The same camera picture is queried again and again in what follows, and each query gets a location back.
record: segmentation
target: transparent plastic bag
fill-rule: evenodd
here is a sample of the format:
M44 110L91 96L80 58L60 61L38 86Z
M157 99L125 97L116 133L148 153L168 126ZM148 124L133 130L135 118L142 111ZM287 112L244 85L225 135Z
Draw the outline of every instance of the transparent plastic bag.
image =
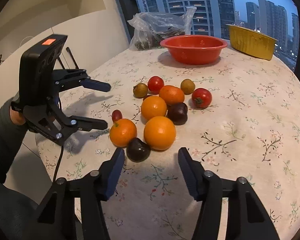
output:
M146 50L160 47L160 41L179 35L188 35L192 18L197 8L187 7L187 12L178 17L170 13L141 12L128 23L134 27L131 50Z

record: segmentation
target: tablecloth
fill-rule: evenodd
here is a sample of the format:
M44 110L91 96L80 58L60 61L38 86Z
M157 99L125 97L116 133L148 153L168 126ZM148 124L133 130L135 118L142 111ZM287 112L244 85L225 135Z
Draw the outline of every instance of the tablecloth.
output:
M201 203L189 195L178 165L177 152L186 147L219 177L246 177L280 239L290 240L300 228L300 83L275 56L266 61L229 46L213 64L191 66L176 62L166 49L118 54L90 74L109 82L109 93L79 87L61 97L67 115L101 118L109 129L74 133L65 143L58 177L81 178L111 158L115 109L136 124L143 139L142 99L134 98L132 89L154 75L177 87L189 78L196 88L208 89L213 100L198 110L186 96L188 121L176 127L172 147L152 151L141 163L126 158L115 194L102 203L111 239L191 239ZM52 178L60 147L40 136L37 145ZM218 239L225 237L227 204L223 199ZM78 199L76 214L81 218Z

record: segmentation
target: yellow basin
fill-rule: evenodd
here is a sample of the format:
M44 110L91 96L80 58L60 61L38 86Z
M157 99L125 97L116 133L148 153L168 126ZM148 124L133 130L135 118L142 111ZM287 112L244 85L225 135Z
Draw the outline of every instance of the yellow basin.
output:
M266 60L271 60L274 44L277 41L270 36L253 30L227 24L229 26L231 47L243 53Z

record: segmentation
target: red plastic basin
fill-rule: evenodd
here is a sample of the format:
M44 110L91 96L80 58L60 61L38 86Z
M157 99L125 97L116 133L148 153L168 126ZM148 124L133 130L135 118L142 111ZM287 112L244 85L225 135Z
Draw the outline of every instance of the red plastic basin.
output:
M178 62L191 65L209 64L217 60L227 42L206 35L182 35L160 42Z

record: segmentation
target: sleeve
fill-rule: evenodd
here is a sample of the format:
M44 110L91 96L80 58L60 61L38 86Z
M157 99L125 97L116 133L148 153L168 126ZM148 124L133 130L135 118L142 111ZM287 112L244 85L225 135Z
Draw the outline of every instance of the sleeve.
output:
M10 118L9 99L0 108L0 183L4 183L7 172L20 149L22 140L27 132L27 125L14 125Z

